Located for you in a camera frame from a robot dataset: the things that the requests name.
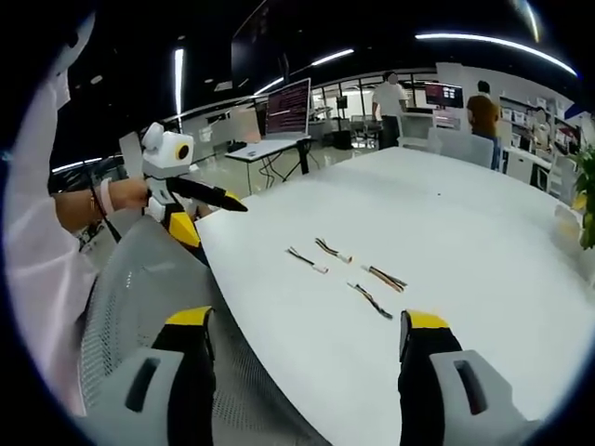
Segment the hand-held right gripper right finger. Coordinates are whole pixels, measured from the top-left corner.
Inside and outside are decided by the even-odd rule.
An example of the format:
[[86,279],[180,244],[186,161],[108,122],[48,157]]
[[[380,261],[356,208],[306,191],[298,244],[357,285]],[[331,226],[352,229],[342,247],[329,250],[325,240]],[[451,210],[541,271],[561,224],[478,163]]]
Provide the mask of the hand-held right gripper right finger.
[[509,382],[437,315],[401,313],[402,445],[502,445],[517,428]]

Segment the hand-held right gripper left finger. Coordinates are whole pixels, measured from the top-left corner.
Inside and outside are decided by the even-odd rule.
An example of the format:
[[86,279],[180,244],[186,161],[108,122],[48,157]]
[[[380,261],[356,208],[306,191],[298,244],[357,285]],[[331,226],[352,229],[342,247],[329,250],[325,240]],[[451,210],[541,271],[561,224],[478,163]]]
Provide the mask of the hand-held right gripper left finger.
[[168,318],[102,383],[101,445],[212,445],[215,354],[210,306]]

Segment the person's left hand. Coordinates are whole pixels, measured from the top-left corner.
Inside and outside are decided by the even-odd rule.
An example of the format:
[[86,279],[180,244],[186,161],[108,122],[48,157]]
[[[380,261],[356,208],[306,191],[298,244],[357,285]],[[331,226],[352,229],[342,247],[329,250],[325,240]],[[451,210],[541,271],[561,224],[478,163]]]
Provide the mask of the person's left hand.
[[112,182],[109,193],[113,210],[145,208],[149,200],[148,191],[146,182],[141,178],[127,178]]

